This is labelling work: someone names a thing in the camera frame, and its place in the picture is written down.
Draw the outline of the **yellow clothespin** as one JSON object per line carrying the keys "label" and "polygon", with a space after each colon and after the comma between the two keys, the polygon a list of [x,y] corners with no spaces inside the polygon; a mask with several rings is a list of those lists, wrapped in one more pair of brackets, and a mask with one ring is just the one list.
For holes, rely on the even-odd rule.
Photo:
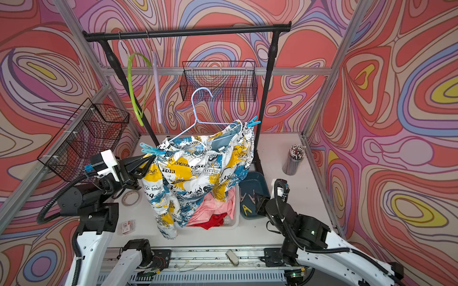
{"label": "yellow clothespin", "polygon": [[245,216],[249,216],[248,213],[252,213],[251,209],[248,206],[244,205],[244,204],[242,205],[242,209],[243,209],[243,212],[244,212]]}

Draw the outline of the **blue clothespin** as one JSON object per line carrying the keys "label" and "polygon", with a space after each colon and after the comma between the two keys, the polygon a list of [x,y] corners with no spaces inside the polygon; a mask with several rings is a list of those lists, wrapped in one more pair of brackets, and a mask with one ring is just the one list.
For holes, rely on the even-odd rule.
{"label": "blue clothespin", "polygon": [[141,152],[144,153],[144,154],[160,156],[160,155],[164,155],[166,153],[165,150],[161,150],[161,149],[155,148],[155,147],[153,147],[153,146],[151,146],[149,144],[146,144],[146,143],[140,143],[140,147],[141,147]]}
{"label": "blue clothespin", "polygon": [[254,127],[254,126],[256,126],[256,125],[259,125],[259,124],[261,124],[261,121],[258,120],[258,117],[257,117],[257,116],[254,116],[254,117],[247,123],[246,126],[249,127],[249,128],[252,128],[252,127]]}

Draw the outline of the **white printed graphic shorts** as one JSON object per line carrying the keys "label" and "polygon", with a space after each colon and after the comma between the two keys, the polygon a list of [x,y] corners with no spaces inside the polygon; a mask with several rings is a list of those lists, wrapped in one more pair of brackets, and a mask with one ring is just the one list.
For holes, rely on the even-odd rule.
{"label": "white printed graphic shorts", "polygon": [[225,202],[254,152],[254,127],[239,120],[215,135],[165,139],[141,180],[163,237],[175,239],[176,226],[185,227],[208,194]]}

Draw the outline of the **red shorts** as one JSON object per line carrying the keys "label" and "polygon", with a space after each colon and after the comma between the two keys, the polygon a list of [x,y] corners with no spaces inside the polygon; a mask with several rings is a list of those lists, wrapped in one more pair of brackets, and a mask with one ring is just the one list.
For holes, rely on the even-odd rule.
{"label": "red shorts", "polygon": [[214,214],[211,216],[210,220],[208,220],[207,222],[195,224],[194,226],[201,227],[204,230],[209,230],[214,227],[220,227],[224,225],[224,219],[226,218],[226,216],[227,216],[226,213],[218,214],[218,215]]}

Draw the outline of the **pink tie-dye shorts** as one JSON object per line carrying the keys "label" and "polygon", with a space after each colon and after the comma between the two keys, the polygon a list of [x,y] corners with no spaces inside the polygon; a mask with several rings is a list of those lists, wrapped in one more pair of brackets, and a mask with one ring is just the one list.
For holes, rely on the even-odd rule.
{"label": "pink tie-dye shorts", "polygon": [[224,219],[224,225],[226,219],[229,222],[232,222],[236,214],[236,191],[236,187],[230,189],[227,192],[227,197],[225,201],[219,201],[212,194],[207,194],[204,198],[204,201],[194,212],[186,226],[194,226],[195,224],[207,222],[208,220],[210,220],[212,215],[219,215],[223,213],[227,214],[226,218]]}

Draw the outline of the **lavender wire hanger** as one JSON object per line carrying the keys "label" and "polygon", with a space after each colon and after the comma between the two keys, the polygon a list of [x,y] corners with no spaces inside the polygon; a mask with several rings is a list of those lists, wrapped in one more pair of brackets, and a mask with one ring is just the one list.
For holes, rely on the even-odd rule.
{"label": "lavender wire hanger", "polygon": [[153,78],[155,81],[155,102],[156,102],[156,110],[157,110],[157,122],[158,124],[163,124],[163,119],[162,119],[162,109],[161,109],[161,95],[160,95],[160,88],[159,88],[159,72],[158,72],[158,59],[157,55],[155,52],[155,49],[153,48],[153,42],[150,38],[149,32],[146,32],[147,35],[147,40],[150,45],[150,50],[151,50],[151,56],[152,56],[152,67],[153,67]]}

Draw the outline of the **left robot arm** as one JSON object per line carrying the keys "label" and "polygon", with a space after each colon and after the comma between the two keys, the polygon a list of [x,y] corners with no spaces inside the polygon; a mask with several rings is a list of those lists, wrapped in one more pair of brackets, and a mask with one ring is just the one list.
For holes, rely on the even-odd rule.
{"label": "left robot arm", "polygon": [[[82,175],[59,190],[41,209],[39,225],[60,217],[77,217],[79,224],[71,238],[74,253],[66,278],[67,286],[94,286],[103,259],[119,221],[119,205],[109,202],[126,190],[138,191],[155,159],[154,155],[119,160],[111,150],[90,158]],[[137,277],[155,277],[168,268],[171,251],[157,255],[148,239],[129,240],[116,265],[104,279],[104,286],[125,286],[135,271]]]}

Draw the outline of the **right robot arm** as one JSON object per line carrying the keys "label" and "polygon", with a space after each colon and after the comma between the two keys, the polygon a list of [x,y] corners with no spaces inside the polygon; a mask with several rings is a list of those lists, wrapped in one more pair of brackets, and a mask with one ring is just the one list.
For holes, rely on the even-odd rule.
{"label": "right robot arm", "polygon": [[255,194],[256,214],[268,219],[274,233],[283,236],[279,260],[291,267],[306,266],[349,286],[401,286],[404,267],[381,262],[352,246],[320,220],[299,214],[288,204],[285,180],[274,182],[270,195]]}

